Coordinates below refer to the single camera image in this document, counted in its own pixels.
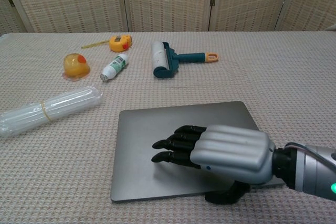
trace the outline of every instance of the laptop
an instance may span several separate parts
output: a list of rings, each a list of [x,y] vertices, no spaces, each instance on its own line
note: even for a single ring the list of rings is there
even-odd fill
[[[112,175],[112,201],[193,196],[229,189],[234,181],[228,177],[151,161],[156,153],[165,151],[153,149],[153,143],[166,139],[180,126],[207,127],[211,124],[258,130],[245,104],[240,101],[121,111]],[[284,184],[282,179],[273,178],[258,188]]]

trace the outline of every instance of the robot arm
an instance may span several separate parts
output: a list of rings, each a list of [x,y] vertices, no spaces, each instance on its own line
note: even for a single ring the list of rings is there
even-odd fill
[[[289,143],[276,149],[264,132],[225,125],[185,125],[153,148],[169,150],[156,154],[155,163],[172,162],[234,179],[229,191],[206,195],[213,203],[234,203],[249,191],[249,185],[264,184],[273,175],[291,189],[336,200],[336,150],[332,148]]]

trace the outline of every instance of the green indicator light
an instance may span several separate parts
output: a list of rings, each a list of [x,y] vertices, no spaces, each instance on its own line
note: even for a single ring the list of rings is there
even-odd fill
[[[336,183],[332,184],[330,188],[331,188],[332,192],[334,194],[336,194]]]

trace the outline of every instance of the textured fabric surface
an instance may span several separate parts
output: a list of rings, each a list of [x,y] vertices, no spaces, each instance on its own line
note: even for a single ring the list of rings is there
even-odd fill
[[[110,200],[121,110],[240,100],[277,146],[296,141],[335,147],[336,33],[133,33],[130,64],[114,80],[99,74],[116,53],[80,49],[112,34],[9,34],[0,40],[0,111],[79,87],[104,92],[98,107],[0,139],[1,223],[335,223],[336,202],[286,187],[253,190],[233,206],[203,196]],[[177,53],[215,51],[217,63],[181,64],[155,79],[151,42]],[[65,55],[83,54],[90,75],[62,77]]]

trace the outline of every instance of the cable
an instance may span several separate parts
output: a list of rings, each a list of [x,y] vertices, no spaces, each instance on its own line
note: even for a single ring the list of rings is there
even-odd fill
[[[301,150],[304,153],[309,154],[310,156],[314,157],[317,161],[321,162],[323,165],[330,168],[332,171],[336,173],[336,165],[334,165],[332,162],[330,162],[326,158],[322,157],[317,152],[314,152],[313,150],[311,150],[310,148],[302,144],[290,142],[286,144],[284,148],[295,148],[295,149]]]

